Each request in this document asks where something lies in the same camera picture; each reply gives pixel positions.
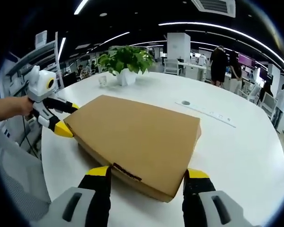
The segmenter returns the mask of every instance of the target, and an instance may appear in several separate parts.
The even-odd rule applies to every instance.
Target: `white plant pot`
[[[123,69],[121,73],[116,75],[118,84],[121,86],[128,86],[136,82],[137,74],[130,72],[129,69]]]

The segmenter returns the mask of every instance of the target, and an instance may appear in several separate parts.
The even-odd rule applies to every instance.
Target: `air conditioner vent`
[[[235,0],[191,0],[201,12],[236,17]]]

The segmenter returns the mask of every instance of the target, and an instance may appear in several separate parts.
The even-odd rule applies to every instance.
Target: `glass cup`
[[[99,84],[100,84],[100,87],[106,87],[107,85],[106,76],[99,77]]]

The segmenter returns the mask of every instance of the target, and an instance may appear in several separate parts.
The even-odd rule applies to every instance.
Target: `potted plant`
[[[137,74],[142,74],[152,66],[153,59],[146,50],[134,46],[124,46],[112,49],[111,54],[102,54],[98,60],[102,67],[117,77],[121,86],[133,84]]]

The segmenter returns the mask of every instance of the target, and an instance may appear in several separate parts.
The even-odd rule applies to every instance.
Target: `human hand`
[[[17,97],[17,110],[18,114],[28,116],[33,110],[33,103],[29,100],[28,96]]]

